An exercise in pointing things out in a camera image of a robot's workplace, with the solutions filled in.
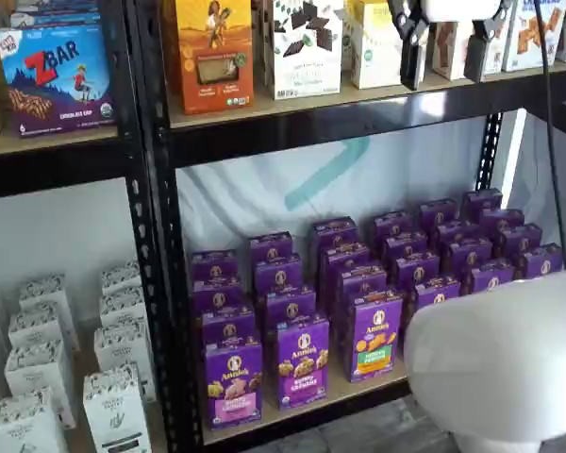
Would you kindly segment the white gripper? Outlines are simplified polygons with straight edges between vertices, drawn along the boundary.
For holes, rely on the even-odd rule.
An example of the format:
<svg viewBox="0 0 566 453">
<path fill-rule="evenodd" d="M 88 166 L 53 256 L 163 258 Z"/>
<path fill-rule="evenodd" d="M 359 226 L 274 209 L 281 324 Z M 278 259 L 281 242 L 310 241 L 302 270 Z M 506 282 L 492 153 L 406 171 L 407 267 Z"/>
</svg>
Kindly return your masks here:
<svg viewBox="0 0 566 453">
<path fill-rule="evenodd" d="M 465 21 L 473 22 L 474 34 L 468 41 L 464 75 L 481 82 L 491 42 L 512 5 L 509 0 L 389 0 L 392 22 L 403 43 L 401 83 L 413 91 L 419 88 L 426 56 L 420 41 L 427 36 L 429 22 Z"/>
</svg>

